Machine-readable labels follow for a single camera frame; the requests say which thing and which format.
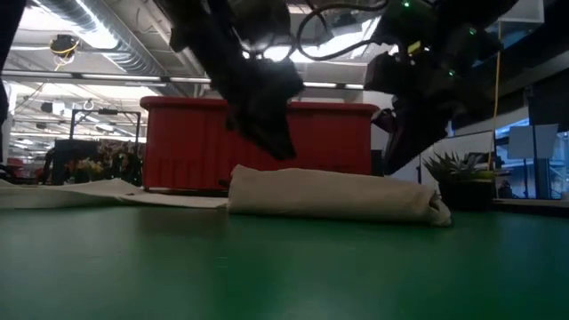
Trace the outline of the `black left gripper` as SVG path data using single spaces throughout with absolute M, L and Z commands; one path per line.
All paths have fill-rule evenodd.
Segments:
M 276 160 L 296 157 L 286 119 L 289 100 L 304 89 L 294 63 L 249 60 L 228 0 L 168 0 L 170 46 L 188 48 L 228 102 L 226 128 Z

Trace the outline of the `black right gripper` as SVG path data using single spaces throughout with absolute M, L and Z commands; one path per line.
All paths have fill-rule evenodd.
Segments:
M 490 5 L 483 0 L 389 0 L 373 33 L 382 53 L 368 65 L 365 89 L 391 94 L 392 108 L 379 108 L 371 123 L 389 134 L 383 169 L 397 172 L 447 136 L 449 117 L 480 107 L 488 97 L 468 80 L 473 64 L 493 55 Z M 414 55 L 407 48 L 421 41 Z

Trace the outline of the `beige garment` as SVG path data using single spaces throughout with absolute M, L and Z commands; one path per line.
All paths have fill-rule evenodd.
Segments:
M 372 222 L 452 225 L 452 213 L 435 189 L 416 182 L 362 174 L 289 168 L 232 172 L 227 210 Z

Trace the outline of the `red plastic laundry bin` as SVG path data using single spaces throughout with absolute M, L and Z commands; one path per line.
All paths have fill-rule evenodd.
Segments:
M 263 171 L 372 172 L 374 105 L 291 103 L 287 120 L 297 156 L 279 161 L 227 130 L 225 100 L 148 96 L 140 104 L 148 111 L 142 178 L 146 189 L 224 191 L 238 164 Z

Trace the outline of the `white partition panel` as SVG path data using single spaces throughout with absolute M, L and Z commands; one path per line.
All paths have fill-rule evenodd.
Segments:
M 491 131 L 483 131 L 445 138 L 425 149 L 410 163 L 406 164 L 397 172 L 390 174 L 390 177 L 398 180 L 419 182 L 429 187 L 436 187 L 437 182 L 423 165 L 424 160 L 434 155 L 443 156 L 444 154 L 455 154 L 463 157 L 470 152 L 489 152 L 492 137 L 493 133 Z

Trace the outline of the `small potted succulent plant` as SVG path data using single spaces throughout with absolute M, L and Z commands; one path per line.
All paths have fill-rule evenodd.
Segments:
M 456 153 L 435 154 L 423 161 L 438 183 L 442 201 L 455 211 L 487 210 L 495 193 L 495 171 L 492 167 L 477 167 L 484 155 L 469 153 L 460 158 Z

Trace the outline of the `long ceiling light bar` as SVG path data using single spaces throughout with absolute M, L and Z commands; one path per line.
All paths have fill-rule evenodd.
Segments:
M 39 81 L 47 80 L 63 84 L 79 82 L 118 82 L 124 84 L 136 84 L 151 86 L 155 84 L 210 84 L 211 80 L 206 77 L 190 76 L 133 76 L 116 74 L 97 74 L 80 72 L 38 71 L 5 69 L 1 75 L 6 80 L 12 81 Z

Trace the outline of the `green table mat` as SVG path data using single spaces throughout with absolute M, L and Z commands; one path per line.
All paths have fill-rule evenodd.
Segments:
M 0 210 L 0 320 L 569 320 L 569 220 Z

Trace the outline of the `bunch of flowers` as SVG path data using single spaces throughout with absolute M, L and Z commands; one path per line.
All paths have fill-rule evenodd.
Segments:
M 71 160 L 65 164 L 67 182 L 73 184 L 105 180 L 105 167 L 90 158 Z

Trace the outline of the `white bonavita tote bag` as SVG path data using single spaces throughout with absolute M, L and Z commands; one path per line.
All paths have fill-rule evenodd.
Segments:
M 14 185 L 0 180 L 0 209 L 56 209 L 110 205 L 163 205 L 197 209 L 225 207 L 227 198 L 153 194 L 120 179 L 62 186 Z

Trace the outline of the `black board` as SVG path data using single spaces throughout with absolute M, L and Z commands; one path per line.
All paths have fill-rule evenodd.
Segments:
M 66 165 L 98 154 L 99 142 L 95 140 L 56 140 L 52 156 L 52 183 L 62 185 L 66 177 Z

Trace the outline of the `black metal stand frame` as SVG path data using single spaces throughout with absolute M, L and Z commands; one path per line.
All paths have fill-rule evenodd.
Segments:
M 86 159 L 92 169 L 94 165 L 101 167 L 99 177 L 119 178 L 140 187 L 143 144 L 141 119 L 141 112 L 137 111 L 73 109 L 68 138 L 95 142 L 96 153 Z

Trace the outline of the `round silver ceiling duct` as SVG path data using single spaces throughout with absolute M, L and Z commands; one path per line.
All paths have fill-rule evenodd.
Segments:
M 127 74 L 162 75 L 184 68 L 147 0 L 32 0 Z

